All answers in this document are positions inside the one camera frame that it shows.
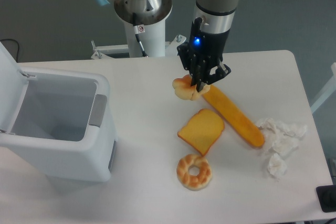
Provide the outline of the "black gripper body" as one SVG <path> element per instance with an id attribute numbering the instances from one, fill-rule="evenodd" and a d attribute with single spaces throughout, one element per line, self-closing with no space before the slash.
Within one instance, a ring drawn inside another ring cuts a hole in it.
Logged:
<path id="1" fill-rule="evenodd" d="M 190 72 L 193 56 L 204 56 L 209 63 L 209 71 L 223 64 L 223 50 L 228 32 L 211 34 L 201 30 L 202 18 L 192 21 L 190 39 L 177 47 L 183 68 Z"/>

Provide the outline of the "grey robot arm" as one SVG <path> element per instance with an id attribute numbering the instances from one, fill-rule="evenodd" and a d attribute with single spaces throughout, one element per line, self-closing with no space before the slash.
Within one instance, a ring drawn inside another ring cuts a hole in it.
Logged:
<path id="1" fill-rule="evenodd" d="M 165 21 L 172 0 L 97 0 L 113 4 L 123 21 L 130 57 L 161 57 L 165 54 Z M 239 0 L 196 0 L 189 40 L 177 47 L 191 86 L 201 92 L 230 73 L 223 50 Z"/>

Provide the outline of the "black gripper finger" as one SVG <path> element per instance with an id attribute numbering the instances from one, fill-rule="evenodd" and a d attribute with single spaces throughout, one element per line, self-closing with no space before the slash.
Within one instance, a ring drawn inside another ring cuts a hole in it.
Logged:
<path id="1" fill-rule="evenodd" d="M 208 76 L 209 63 L 204 56 L 193 56 L 191 59 L 190 74 L 192 76 L 192 85 L 196 85 L 196 91 L 201 92 L 204 87 L 204 80 Z"/>
<path id="2" fill-rule="evenodd" d="M 205 84 L 213 84 L 219 80 L 224 79 L 227 75 L 231 73 L 231 69 L 226 64 L 218 65 L 215 69 L 214 73 L 208 71 L 205 76 L 204 83 Z"/>

